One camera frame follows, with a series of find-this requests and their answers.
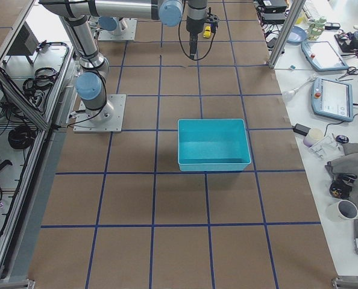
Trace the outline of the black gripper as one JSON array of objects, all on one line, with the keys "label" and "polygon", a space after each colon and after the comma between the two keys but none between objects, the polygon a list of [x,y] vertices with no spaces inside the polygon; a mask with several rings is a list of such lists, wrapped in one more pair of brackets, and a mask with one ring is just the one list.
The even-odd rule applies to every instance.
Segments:
[{"label": "black gripper", "polygon": [[210,26],[212,33],[215,33],[218,29],[219,17],[216,14],[212,13],[212,9],[208,8],[206,24]]}]

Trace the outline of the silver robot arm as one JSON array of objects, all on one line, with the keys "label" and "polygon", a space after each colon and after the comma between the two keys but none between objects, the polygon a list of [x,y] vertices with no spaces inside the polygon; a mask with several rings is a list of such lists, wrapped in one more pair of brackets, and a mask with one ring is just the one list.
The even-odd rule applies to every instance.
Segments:
[{"label": "silver robot arm", "polygon": [[75,48],[82,74],[75,90],[85,107],[83,120],[73,126],[79,131],[120,131],[125,108],[125,95],[109,95],[106,77],[109,63],[100,53],[88,17],[118,17],[159,20],[166,26],[177,26],[186,19],[189,54],[196,60],[198,36],[209,24],[214,34],[219,18],[211,12],[207,1],[40,1],[60,20]]},{"label": "silver robot arm", "polygon": [[121,36],[128,29],[127,20],[122,17],[94,17],[89,20],[89,25],[96,30],[106,31],[114,36]]}]

